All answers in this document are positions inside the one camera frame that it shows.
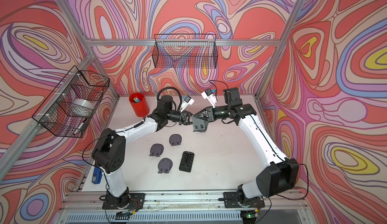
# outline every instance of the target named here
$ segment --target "metal grate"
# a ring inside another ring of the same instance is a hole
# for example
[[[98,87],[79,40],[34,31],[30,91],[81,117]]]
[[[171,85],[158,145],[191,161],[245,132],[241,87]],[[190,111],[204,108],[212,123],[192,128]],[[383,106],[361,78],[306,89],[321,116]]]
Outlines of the metal grate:
[[[216,68],[215,34],[155,34],[155,68]]]
[[[240,211],[157,211],[137,212],[132,217],[115,217],[115,212],[108,212],[110,221],[114,222],[171,222],[171,221],[241,221]],[[105,212],[70,213],[66,223],[106,222]]]
[[[90,121],[109,87],[109,78],[94,71],[77,71],[70,84],[38,120],[43,127],[59,137],[83,137]],[[94,107],[74,104],[75,99],[89,101]]]

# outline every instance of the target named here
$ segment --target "gray bracket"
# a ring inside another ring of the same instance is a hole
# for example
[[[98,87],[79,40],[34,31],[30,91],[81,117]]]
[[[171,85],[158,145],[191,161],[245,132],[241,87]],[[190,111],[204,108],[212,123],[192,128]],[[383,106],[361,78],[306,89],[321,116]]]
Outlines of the gray bracket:
[[[168,158],[163,158],[162,160],[160,160],[159,164],[157,165],[157,167],[159,168],[159,174],[169,173],[169,171],[172,168],[172,165],[173,165],[172,160]]]
[[[177,146],[181,144],[181,135],[180,134],[172,134],[170,136],[170,144],[171,146]]]
[[[151,154],[149,156],[160,157],[164,151],[164,146],[162,144],[153,144],[151,147]]]
[[[194,132],[205,132],[207,130],[208,122],[192,116],[192,126]]]

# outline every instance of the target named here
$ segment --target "psychedelic wallpaper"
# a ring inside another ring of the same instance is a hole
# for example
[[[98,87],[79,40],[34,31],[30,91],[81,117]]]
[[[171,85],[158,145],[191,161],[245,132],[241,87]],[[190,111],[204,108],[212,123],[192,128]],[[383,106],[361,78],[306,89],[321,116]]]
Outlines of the psychedelic wallpaper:
[[[287,43],[260,100],[317,223],[387,223],[387,0],[307,0]]]
[[[218,39],[278,39],[295,0],[67,0],[86,36],[153,39],[158,33],[215,33]],[[154,69],[152,47],[96,47],[118,94],[165,86],[200,94],[209,80],[253,94],[273,47],[219,47],[218,68]]]
[[[0,0],[0,5],[1,157],[85,52],[54,0]],[[83,139],[39,132],[0,182],[1,224],[50,222],[76,186],[85,166],[82,150],[99,136],[112,106],[107,92]]]

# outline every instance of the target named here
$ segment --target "red cup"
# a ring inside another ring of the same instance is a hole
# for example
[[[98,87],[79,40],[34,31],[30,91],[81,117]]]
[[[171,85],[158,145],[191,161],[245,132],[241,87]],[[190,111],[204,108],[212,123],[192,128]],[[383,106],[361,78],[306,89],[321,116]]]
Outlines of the red cup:
[[[134,98],[138,98],[140,100],[139,103],[134,101]],[[143,117],[147,116],[149,113],[149,106],[146,102],[145,96],[141,93],[133,93],[129,96],[129,102],[133,107],[134,113],[136,116]]]

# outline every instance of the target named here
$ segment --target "black wire basket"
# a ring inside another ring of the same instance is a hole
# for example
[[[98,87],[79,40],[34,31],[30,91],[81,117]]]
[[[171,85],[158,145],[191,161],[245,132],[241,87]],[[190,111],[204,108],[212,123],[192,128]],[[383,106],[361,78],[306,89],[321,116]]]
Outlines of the black wire basket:
[[[109,82],[108,77],[94,71],[77,69],[68,86],[50,108],[37,117],[36,112],[43,102],[32,118],[55,136],[81,138],[101,103]]]
[[[215,34],[155,34],[155,68],[216,68]]]

